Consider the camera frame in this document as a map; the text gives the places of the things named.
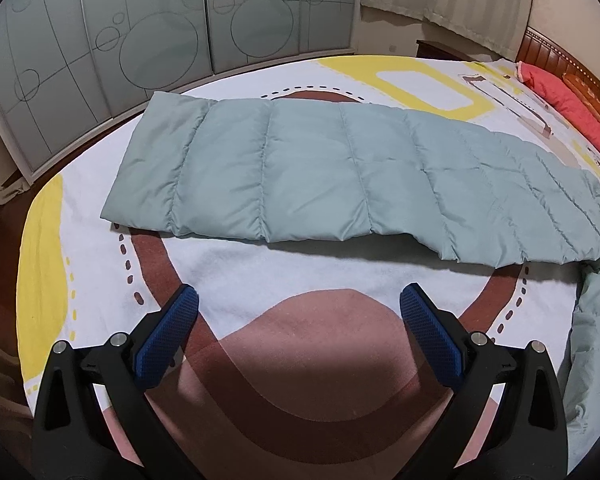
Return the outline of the red pillow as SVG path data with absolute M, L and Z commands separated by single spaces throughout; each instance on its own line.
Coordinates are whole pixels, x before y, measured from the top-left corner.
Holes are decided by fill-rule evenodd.
M 557 76 L 522 61 L 517 63 L 517 78 L 564 116 L 600 152 L 600 106 L 596 96 L 586 93 L 588 86 L 576 75 Z

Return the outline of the light green puffer coat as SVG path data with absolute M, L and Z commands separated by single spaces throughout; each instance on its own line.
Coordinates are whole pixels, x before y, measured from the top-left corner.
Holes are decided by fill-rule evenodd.
M 600 181 L 507 133 L 419 110 L 158 92 L 102 218 L 281 243 L 409 235 L 441 259 L 577 262 L 564 390 L 569 461 L 600 438 Z

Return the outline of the patterned white bed sheet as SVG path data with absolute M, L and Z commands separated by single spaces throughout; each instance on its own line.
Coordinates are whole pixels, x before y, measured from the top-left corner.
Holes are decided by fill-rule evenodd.
M 600 181 L 600 152 L 518 80 L 516 67 L 336 56 L 182 96 L 419 110 L 516 136 Z M 197 479 L 402 479 L 453 394 L 403 322 L 400 295 L 412 283 L 494 344 L 542 342 L 566 416 L 580 263 L 458 263 L 409 235 L 267 243 L 120 226 L 102 207 L 143 114 L 61 169 L 29 209 L 17 335 L 33 416 L 56 341 L 88 348 L 131 333 L 189 285 L 199 297 L 196 323 L 146 396 Z M 477 457 L 503 392 L 493 386 L 462 462 Z

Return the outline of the frosted glass sliding wardrobe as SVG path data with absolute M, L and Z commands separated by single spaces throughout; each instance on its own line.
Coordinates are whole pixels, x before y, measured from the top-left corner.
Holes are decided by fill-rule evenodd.
M 360 0 L 1 0 L 0 135 L 35 179 L 157 91 L 348 50 Z

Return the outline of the wooden headboard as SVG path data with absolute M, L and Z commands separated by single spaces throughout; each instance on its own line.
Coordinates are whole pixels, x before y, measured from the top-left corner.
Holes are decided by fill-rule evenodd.
M 566 49 L 532 27 L 524 32 L 516 60 L 538 66 L 558 77 L 563 74 L 580 76 L 600 100 L 600 80 Z

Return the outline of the dark wooden nightstand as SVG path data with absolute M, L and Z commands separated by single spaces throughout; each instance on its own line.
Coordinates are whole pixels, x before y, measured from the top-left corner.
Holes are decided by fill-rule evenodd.
M 418 58 L 442 61 L 471 61 L 472 57 L 439 41 L 419 39 L 416 41 Z

